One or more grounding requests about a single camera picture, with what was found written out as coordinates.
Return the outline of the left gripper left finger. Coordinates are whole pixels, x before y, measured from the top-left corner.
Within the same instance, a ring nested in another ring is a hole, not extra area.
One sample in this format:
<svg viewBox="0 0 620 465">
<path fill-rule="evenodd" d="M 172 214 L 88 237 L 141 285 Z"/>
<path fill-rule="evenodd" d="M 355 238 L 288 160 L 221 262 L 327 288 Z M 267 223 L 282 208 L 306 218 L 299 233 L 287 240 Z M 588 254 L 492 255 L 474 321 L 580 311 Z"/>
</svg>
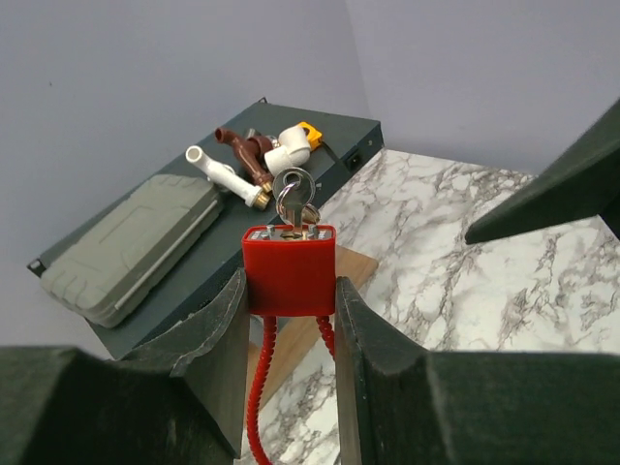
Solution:
<svg viewBox="0 0 620 465">
<path fill-rule="evenodd" d="M 241 454 L 246 276 L 119 360 L 75 347 L 1 351 L 5 464 L 231 464 Z"/>
</svg>

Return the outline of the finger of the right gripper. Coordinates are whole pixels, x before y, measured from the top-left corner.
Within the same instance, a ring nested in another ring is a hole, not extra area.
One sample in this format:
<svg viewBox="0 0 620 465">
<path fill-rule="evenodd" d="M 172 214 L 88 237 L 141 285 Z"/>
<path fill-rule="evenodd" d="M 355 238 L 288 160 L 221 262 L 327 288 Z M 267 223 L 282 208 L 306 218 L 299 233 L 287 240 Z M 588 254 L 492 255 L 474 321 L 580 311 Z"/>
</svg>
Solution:
<svg viewBox="0 0 620 465">
<path fill-rule="evenodd" d="M 555 162 L 480 217 L 465 234 L 483 243 L 599 216 L 619 234 L 619 104 Z"/>
</svg>

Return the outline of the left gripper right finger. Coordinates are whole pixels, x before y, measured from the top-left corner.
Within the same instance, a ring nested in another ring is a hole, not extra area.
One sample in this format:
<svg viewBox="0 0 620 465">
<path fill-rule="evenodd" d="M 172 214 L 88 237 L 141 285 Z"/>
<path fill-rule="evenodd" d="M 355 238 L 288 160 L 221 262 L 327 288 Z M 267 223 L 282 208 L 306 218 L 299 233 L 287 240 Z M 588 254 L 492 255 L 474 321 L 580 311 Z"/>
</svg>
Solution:
<svg viewBox="0 0 620 465">
<path fill-rule="evenodd" d="M 347 278 L 335 304 L 343 463 L 618 462 L 618 356 L 430 351 Z"/>
</svg>

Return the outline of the red cable seal lock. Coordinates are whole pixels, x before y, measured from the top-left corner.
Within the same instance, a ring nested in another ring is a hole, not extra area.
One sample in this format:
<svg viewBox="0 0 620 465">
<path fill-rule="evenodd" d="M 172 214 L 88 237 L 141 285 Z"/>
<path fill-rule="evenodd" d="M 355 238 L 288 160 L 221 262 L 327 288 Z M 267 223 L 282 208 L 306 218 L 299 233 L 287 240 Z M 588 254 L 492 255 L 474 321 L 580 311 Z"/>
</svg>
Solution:
<svg viewBox="0 0 620 465">
<path fill-rule="evenodd" d="M 250 450 L 259 464 L 268 464 L 259 433 L 260 401 L 277 338 L 277 320 L 312 317 L 328 351 L 335 354 L 330 317 L 335 312 L 336 230 L 317 225 L 319 238 L 275 240 L 273 228 L 250 228 L 241 240 L 249 311 L 263 319 L 263 344 L 247 400 L 246 428 Z"/>
</svg>

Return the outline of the small silver key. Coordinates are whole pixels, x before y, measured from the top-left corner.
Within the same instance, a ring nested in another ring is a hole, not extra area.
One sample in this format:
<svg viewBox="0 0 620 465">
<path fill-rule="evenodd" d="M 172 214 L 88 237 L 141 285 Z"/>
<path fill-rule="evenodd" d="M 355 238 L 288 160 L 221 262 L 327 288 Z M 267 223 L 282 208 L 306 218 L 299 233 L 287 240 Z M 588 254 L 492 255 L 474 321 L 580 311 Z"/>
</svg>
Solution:
<svg viewBox="0 0 620 465">
<path fill-rule="evenodd" d="M 275 240 L 313 240 L 319 238 L 317 224 L 321 219 L 312 204 L 316 184 L 312 176 L 302 168 L 281 171 L 273 180 L 276 212 L 284 223 L 280 229 L 273 228 L 270 238 Z"/>
</svg>

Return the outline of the white pvc elbow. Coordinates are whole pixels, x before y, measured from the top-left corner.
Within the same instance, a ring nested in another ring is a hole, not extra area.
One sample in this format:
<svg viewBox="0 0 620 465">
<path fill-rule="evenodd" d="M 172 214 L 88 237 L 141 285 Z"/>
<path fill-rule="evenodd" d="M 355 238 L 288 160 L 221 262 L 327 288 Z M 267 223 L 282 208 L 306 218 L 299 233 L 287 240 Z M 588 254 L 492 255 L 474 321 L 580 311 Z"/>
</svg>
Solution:
<svg viewBox="0 0 620 465">
<path fill-rule="evenodd" d="M 309 160 L 311 145 L 301 126 L 284 130 L 278 142 L 277 147 L 264 154 L 264 162 L 273 176 L 289 168 L 299 168 Z"/>
</svg>

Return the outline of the wooden board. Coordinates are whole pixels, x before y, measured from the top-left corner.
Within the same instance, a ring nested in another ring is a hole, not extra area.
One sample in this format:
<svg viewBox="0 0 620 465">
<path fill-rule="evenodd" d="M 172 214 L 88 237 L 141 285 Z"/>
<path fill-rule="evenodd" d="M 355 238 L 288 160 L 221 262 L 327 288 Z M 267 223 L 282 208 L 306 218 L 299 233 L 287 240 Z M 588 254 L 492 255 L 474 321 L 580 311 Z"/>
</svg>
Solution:
<svg viewBox="0 0 620 465">
<path fill-rule="evenodd" d="M 335 311 L 338 276 L 362 286 L 378 261 L 339 247 L 333 238 L 315 240 L 242 241 L 249 288 L 250 313 L 263 319 L 263 346 L 247 400 L 247 414 L 256 417 L 265 395 L 267 374 L 274 361 L 299 360 L 305 353 L 302 331 L 334 346 L 329 317 Z"/>
</svg>

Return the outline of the grey plastic case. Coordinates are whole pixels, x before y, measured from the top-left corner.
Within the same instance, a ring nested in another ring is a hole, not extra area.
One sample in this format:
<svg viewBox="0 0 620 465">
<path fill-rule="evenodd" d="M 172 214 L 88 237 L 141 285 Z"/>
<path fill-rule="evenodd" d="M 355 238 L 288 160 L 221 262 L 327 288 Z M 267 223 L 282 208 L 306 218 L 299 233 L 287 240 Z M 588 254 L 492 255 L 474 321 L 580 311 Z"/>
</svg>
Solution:
<svg viewBox="0 0 620 465">
<path fill-rule="evenodd" d="M 202 177 L 141 184 L 43 273 L 42 288 L 90 323 L 114 328 L 146 298 L 220 213 Z"/>
</svg>

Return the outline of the white pvc pipe fitting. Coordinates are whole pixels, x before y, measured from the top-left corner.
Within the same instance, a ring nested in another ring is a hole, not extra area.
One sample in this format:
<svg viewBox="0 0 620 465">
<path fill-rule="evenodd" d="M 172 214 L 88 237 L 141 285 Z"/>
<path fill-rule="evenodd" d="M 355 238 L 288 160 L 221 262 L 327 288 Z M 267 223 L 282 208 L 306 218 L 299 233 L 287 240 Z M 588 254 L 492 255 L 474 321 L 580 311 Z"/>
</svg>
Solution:
<svg viewBox="0 0 620 465">
<path fill-rule="evenodd" d="M 270 197 L 260 186 L 244 180 L 236 172 L 221 162 L 209 157 L 198 145 L 192 145 L 185 151 L 188 163 L 202 171 L 207 178 L 241 198 L 249 207 L 265 210 Z"/>
</svg>

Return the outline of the brown pipe valve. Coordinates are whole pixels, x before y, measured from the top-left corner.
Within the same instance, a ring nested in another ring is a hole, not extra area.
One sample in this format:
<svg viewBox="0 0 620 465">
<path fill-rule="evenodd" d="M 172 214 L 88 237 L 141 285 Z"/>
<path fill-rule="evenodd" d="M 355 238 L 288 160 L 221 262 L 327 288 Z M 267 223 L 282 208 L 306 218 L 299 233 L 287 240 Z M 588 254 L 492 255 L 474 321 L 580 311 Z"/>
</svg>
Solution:
<svg viewBox="0 0 620 465">
<path fill-rule="evenodd" d="M 268 137 L 251 136 L 245 138 L 224 127 L 218 127 L 214 131 L 218 143 L 228 145 L 241 166 L 252 177 L 256 186 L 264 192 L 272 191 L 273 175 L 263 166 L 264 155 L 273 149 L 273 144 Z"/>
</svg>

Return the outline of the dark network switch box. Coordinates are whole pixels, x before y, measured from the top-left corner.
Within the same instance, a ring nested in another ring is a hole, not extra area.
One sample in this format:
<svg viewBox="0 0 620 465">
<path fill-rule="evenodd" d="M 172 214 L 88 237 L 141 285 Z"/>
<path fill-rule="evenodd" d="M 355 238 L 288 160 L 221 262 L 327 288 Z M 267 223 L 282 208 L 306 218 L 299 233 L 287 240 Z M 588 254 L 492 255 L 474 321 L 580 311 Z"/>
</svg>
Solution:
<svg viewBox="0 0 620 465">
<path fill-rule="evenodd" d="M 318 183 L 317 207 L 384 146 L 377 120 L 279 106 L 266 100 L 252 104 L 224 126 L 239 135 L 254 129 L 264 136 L 276 136 L 299 122 L 314 126 L 323 135 L 323 145 L 305 165 Z M 274 207 L 259 211 L 235 195 L 223 196 L 220 207 L 211 225 L 193 237 L 192 247 L 128 318 L 115 328 L 92 326 L 112 357 L 125 356 L 211 301 L 241 265 L 240 240 L 246 230 L 279 220 Z"/>
</svg>

